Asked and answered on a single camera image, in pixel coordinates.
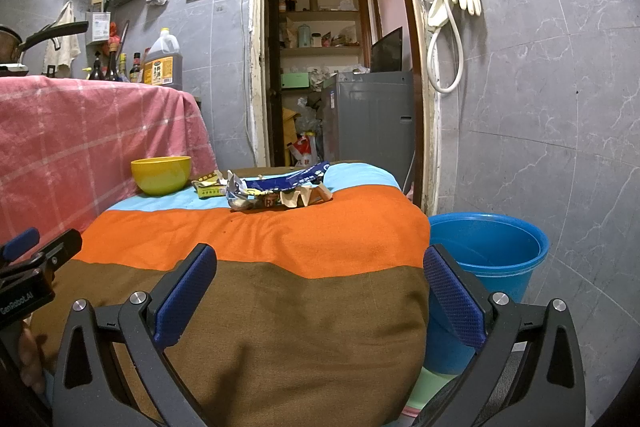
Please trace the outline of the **person left hand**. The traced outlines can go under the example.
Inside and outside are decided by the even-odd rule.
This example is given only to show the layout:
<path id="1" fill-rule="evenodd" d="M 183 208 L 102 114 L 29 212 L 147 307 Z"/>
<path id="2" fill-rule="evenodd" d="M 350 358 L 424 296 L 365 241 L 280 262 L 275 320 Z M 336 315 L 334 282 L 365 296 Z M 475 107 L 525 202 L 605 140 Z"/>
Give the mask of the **person left hand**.
<path id="1" fill-rule="evenodd" d="M 37 341 L 26 322 L 22 322 L 20 338 L 17 343 L 18 359 L 21 364 L 21 379 L 26 387 L 37 395 L 46 391 L 46 377 L 44 377 L 41 353 Z"/>

